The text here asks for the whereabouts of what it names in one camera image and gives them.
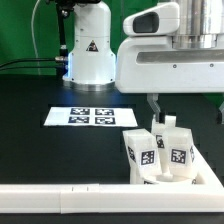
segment printed marker sheet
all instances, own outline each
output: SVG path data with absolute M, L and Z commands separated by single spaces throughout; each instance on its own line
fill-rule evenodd
M 44 126 L 137 127 L 132 109 L 52 107 Z

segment warning label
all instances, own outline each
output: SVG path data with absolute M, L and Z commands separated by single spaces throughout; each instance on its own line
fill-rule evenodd
M 92 40 L 86 51 L 99 52 L 94 40 Z

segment black tabletop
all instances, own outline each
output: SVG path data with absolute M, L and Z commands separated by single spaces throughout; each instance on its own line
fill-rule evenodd
M 194 142 L 223 182 L 224 128 L 201 94 L 163 94 L 160 106 L 191 128 Z M 78 92 L 52 76 L 0 76 L 0 184 L 122 184 L 129 164 L 122 127 L 45 127 L 52 106 L 132 108 L 138 128 L 150 131 L 146 94 Z M 86 214 L 0 216 L 1 223 L 223 223 L 222 214 Z

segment green wall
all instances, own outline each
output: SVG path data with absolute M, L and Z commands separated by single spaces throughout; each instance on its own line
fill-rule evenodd
M 157 0 L 104 0 L 112 12 L 111 48 L 117 53 L 125 39 L 122 21 L 127 16 L 157 4 Z M 1 0 L 0 4 L 0 64 L 18 58 L 32 58 L 34 50 L 31 37 L 31 16 L 36 0 Z M 65 20 L 69 50 L 73 48 L 73 16 Z M 35 19 L 35 34 L 40 57 L 55 57 L 59 51 L 59 39 L 55 4 L 42 0 Z M 0 74 L 37 74 L 36 69 L 4 71 Z M 42 74 L 54 75 L 53 69 L 42 70 Z M 223 101 L 220 94 L 206 97 L 217 106 Z

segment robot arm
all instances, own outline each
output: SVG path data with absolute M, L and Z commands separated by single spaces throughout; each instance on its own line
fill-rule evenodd
M 98 4 L 101 0 L 45 0 L 47 4 L 50 2 L 55 2 L 56 11 L 58 17 L 58 30 L 59 30 L 59 40 L 60 40 L 60 56 L 62 61 L 68 56 L 68 49 L 66 46 L 65 29 L 64 29 L 64 19 L 70 16 L 70 12 L 74 11 L 74 6 L 76 4 Z M 57 70 L 57 75 L 59 77 L 67 73 L 66 67 L 64 69 Z

